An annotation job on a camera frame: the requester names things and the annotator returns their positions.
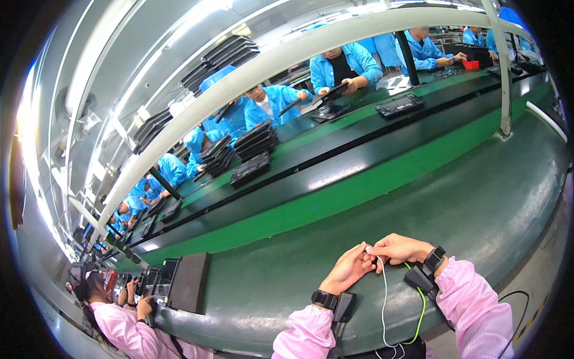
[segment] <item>black t-shirt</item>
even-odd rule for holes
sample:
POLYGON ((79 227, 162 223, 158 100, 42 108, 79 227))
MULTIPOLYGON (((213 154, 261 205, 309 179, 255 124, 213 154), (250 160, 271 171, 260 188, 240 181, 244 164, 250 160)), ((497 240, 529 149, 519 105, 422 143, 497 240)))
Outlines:
POLYGON ((341 51, 341 55, 334 59, 327 59, 331 66, 333 66, 333 76, 335 77, 335 86, 341 84, 341 81, 344 79, 352 79, 357 77, 357 73, 349 67, 347 64, 347 58, 343 51, 341 51))

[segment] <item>green cable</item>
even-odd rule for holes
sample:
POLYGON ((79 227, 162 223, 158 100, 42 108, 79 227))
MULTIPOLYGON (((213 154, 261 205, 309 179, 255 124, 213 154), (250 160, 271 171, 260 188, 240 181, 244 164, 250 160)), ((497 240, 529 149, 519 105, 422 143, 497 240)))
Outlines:
MULTIPOLYGON (((405 262, 405 265, 406 265, 406 267, 409 268, 409 270, 410 270, 410 265, 409 265, 407 262, 405 262)), ((422 294, 421 289, 417 287, 417 290, 418 290, 418 292, 420 293, 421 298, 422 298, 422 312, 421 312, 421 318, 418 319, 417 332, 414 334, 413 340, 411 340, 411 341, 408 342, 408 343, 407 343, 407 342, 403 342, 403 343, 401 343, 401 344, 406 344, 406 345, 408 345, 408 344, 414 343, 415 339, 417 339, 417 337, 418 337, 418 331, 419 331, 419 329, 421 328, 422 316, 425 314, 425 309, 426 309, 426 300, 425 300, 425 296, 422 294)))

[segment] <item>white shirt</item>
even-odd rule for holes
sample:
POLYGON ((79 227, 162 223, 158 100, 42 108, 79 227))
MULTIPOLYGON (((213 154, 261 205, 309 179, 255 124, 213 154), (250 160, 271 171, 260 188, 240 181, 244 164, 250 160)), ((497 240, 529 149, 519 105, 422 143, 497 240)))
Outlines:
POLYGON ((255 101, 255 103, 257 106, 261 107, 263 111, 269 115, 270 118, 273 118, 273 111, 271 110, 271 105, 269 105, 269 98, 267 97, 267 94, 265 94, 265 99, 262 102, 255 101))

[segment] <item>woman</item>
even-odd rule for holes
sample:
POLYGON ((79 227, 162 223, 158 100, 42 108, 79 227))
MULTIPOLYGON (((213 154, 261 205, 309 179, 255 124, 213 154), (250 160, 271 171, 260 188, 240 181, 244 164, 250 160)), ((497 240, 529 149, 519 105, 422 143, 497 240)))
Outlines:
POLYGON ((176 339, 183 353, 181 356, 168 334, 145 324, 146 316, 152 312, 148 301, 153 300, 153 297, 141 299, 136 306, 134 285, 137 281, 129 282, 127 290, 120 293, 118 304, 114 304, 106 294, 103 279, 94 270, 92 263, 73 263, 69 270, 69 280, 92 328, 101 333, 105 344, 120 350, 131 359, 213 358, 210 350, 176 339))
MULTIPOLYGON (((405 261, 422 263, 433 249, 429 243, 398 234, 386 236, 374 247, 363 242, 341 256, 319 290, 339 295, 375 269, 375 256, 385 262, 390 260, 391 265, 405 261)), ((377 260, 377 273, 382 269, 377 260)), ((510 305, 498 303, 496 292, 475 273, 474 266, 468 261, 445 256, 435 272, 435 282, 440 289, 436 303, 455 325, 460 358, 498 358, 513 335, 510 305)), ((329 350, 335 347, 332 319, 331 310, 314 304, 294 312, 289 316, 292 328, 279 333, 273 342, 275 353, 272 358, 327 358, 329 350)), ((428 345, 422 354, 427 359, 435 358, 428 345)), ((512 346, 509 346, 502 358, 513 356, 512 346)))

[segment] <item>blue cap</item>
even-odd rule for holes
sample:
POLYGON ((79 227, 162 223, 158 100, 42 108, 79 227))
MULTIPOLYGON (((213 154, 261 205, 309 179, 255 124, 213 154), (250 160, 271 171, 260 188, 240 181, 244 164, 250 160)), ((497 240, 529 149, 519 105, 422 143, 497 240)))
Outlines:
POLYGON ((203 80, 203 82, 199 85, 199 89, 202 92, 206 92, 208 88, 213 86, 217 81, 223 79, 225 76, 229 75, 230 73, 235 70, 235 67, 232 65, 227 65, 218 72, 214 73, 210 77, 203 80))
POLYGON ((309 32, 309 31, 311 31, 311 30, 315 30, 315 29, 318 29, 318 28, 322 28, 323 26, 328 25, 328 24, 329 24, 329 23, 328 23, 327 21, 324 21, 324 20, 323 20, 323 21, 319 21, 319 22, 317 22, 316 24, 313 24, 313 25, 309 26, 308 28, 306 28, 306 29, 305 29, 305 32, 309 32))
POLYGON ((196 127, 183 137, 183 144, 189 148, 191 152, 200 153, 203 137, 204 134, 201 128, 196 127))

